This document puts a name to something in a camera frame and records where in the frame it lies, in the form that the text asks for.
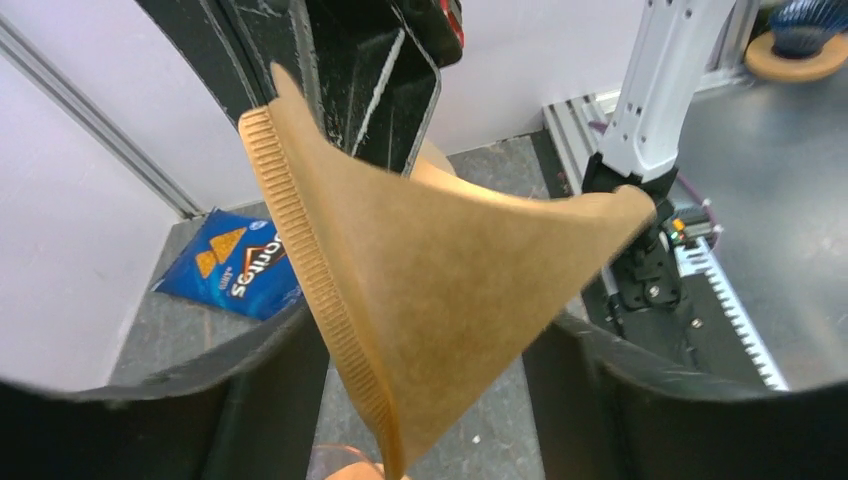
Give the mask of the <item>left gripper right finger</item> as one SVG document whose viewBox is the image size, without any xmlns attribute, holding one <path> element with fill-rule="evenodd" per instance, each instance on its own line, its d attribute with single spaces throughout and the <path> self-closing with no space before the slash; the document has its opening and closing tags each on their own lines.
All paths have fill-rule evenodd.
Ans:
<svg viewBox="0 0 848 480">
<path fill-rule="evenodd" d="M 549 479 L 843 479 L 847 387 L 700 373 L 563 313 L 523 356 Z"/>
</svg>

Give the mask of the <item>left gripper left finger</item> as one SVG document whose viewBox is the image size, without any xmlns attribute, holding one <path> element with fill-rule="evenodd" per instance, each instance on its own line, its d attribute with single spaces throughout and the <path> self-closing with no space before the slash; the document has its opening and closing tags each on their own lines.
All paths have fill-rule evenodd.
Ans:
<svg viewBox="0 0 848 480">
<path fill-rule="evenodd" d="M 141 382 L 1 385 L 5 479 L 303 479 L 328 353 L 305 302 Z"/>
</svg>

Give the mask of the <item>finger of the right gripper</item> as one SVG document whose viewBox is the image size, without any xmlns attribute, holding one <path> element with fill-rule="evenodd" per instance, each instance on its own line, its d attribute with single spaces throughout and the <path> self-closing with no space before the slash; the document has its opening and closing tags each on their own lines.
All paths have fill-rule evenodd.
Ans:
<svg viewBox="0 0 848 480">
<path fill-rule="evenodd" d="M 318 114 L 318 62 L 304 1 L 139 0 L 232 124 L 277 96 L 283 66 Z"/>
<path fill-rule="evenodd" d="M 309 1 L 323 130 L 345 153 L 408 175 L 463 56 L 459 1 Z"/>
</svg>

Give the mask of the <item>clear glass dripper cone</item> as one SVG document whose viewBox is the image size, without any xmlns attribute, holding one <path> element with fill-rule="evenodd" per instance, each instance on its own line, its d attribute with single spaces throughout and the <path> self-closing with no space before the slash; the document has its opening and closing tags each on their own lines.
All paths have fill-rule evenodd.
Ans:
<svg viewBox="0 0 848 480">
<path fill-rule="evenodd" d="M 307 480 L 384 480 L 381 464 L 371 461 L 362 451 L 341 444 L 316 445 L 312 448 Z"/>
</svg>

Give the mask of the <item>brown paper coffee filter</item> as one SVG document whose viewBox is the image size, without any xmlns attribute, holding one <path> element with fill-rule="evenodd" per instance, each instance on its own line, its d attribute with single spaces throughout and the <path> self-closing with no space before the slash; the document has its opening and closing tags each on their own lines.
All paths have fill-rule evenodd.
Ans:
<svg viewBox="0 0 848 480">
<path fill-rule="evenodd" d="M 271 218 L 389 479 L 430 450 L 655 216 L 634 186 L 535 200 L 431 164 L 410 177 L 317 127 L 280 65 L 238 130 Z"/>
</svg>

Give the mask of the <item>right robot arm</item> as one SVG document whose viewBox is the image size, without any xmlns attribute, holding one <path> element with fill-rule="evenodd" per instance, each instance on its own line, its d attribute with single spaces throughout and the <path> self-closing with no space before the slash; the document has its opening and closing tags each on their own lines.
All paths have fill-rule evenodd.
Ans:
<svg viewBox="0 0 848 480">
<path fill-rule="evenodd" d="M 623 185 L 659 214 L 700 76 L 700 38 L 728 7 L 650 1 L 611 123 L 581 189 L 598 205 Z M 454 1 L 145 1 L 142 9 L 235 124 L 309 307 L 340 315 L 357 285 L 317 197 L 342 169 L 388 186 L 411 173 L 440 90 L 463 53 Z"/>
</svg>

